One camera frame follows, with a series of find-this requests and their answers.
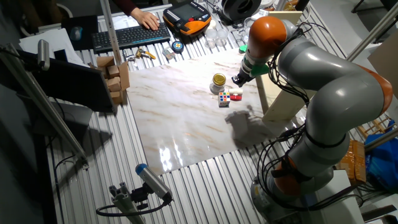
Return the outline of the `operator bare hand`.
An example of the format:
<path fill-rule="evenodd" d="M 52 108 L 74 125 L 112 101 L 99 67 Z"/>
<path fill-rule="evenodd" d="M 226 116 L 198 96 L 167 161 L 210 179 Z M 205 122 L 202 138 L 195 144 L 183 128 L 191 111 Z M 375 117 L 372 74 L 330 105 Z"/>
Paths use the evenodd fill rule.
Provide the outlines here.
<path fill-rule="evenodd" d="M 135 8 L 131 11 L 130 15 L 143 27 L 151 30 L 159 29 L 159 19 L 150 12 L 144 12 L 139 8 Z"/>

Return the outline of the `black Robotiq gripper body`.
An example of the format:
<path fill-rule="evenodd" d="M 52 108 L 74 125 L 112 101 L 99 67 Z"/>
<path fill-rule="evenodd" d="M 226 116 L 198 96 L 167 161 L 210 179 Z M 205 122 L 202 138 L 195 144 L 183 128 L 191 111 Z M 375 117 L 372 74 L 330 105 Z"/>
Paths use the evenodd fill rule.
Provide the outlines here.
<path fill-rule="evenodd" d="M 254 77 L 251 77 L 250 73 L 246 72 L 241 68 L 239 70 L 239 73 L 236 75 L 236 84 L 245 84 L 253 79 Z"/>

